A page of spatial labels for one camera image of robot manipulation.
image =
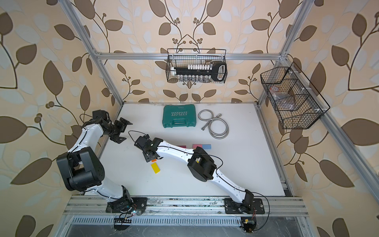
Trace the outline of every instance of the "black wire basket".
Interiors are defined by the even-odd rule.
[[[167,49],[167,81],[225,83],[225,54],[225,49]]]
[[[304,86],[299,80],[298,67],[276,67],[263,72],[261,82],[274,108],[283,129],[308,129],[327,110],[330,105],[320,94],[308,77],[309,85]],[[309,93],[313,90],[324,101],[320,106]]]

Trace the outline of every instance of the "yellow block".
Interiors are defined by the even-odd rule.
[[[157,174],[159,171],[161,171],[156,163],[152,163],[151,167],[153,168],[154,172]]]

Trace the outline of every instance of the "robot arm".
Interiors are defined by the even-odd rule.
[[[149,135],[140,136],[135,146],[142,150],[146,162],[160,157],[171,157],[185,164],[192,175],[200,181],[211,182],[224,190],[236,203],[241,203],[242,211],[249,212],[254,195],[247,189],[236,185],[215,165],[213,159],[201,148],[186,149],[169,144],[159,138],[152,141]]]
[[[126,200],[125,203],[131,203],[126,188],[105,176],[104,167],[94,150],[103,135],[108,135],[116,143],[123,142],[126,138],[120,137],[120,133],[132,123],[120,118],[112,124],[108,112],[103,110],[93,111],[92,115],[93,118],[83,124],[82,133],[74,146],[56,159],[64,184],[70,191],[90,191],[107,202]],[[83,164],[82,168],[74,169],[80,164]]]

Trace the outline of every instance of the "blue block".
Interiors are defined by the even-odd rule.
[[[204,150],[210,150],[210,149],[212,149],[212,146],[211,146],[211,144],[203,144],[203,149]]]

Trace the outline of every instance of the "metal shower hose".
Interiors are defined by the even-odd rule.
[[[204,111],[208,111],[208,112],[211,113],[211,118],[210,118],[210,119],[203,119],[203,118],[200,117],[200,114],[201,114],[202,112],[204,112]],[[214,137],[214,138],[216,138],[216,139],[223,139],[223,138],[226,138],[226,136],[229,134],[229,126],[228,126],[228,124],[227,124],[224,120],[222,120],[222,119],[220,118],[220,117],[221,117],[221,114],[218,114],[216,117],[214,117],[212,111],[210,111],[210,110],[202,110],[202,111],[199,112],[199,114],[198,114],[197,116],[198,116],[199,119],[202,120],[202,121],[208,121],[208,122],[204,125],[204,127],[201,128],[201,130],[204,131],[204,129],[208,126],[209,133],[211,134],[212,137]],[[220,120],[220,121],[222,121],[223,123],[225,123],[226,128],[225,128],[225,131],[224,131],[223,133],[215,133],[215,132],[213,132],[213,131],[211,130],[211,125],[212,125],[213,121],[215,121],[215,120]]]

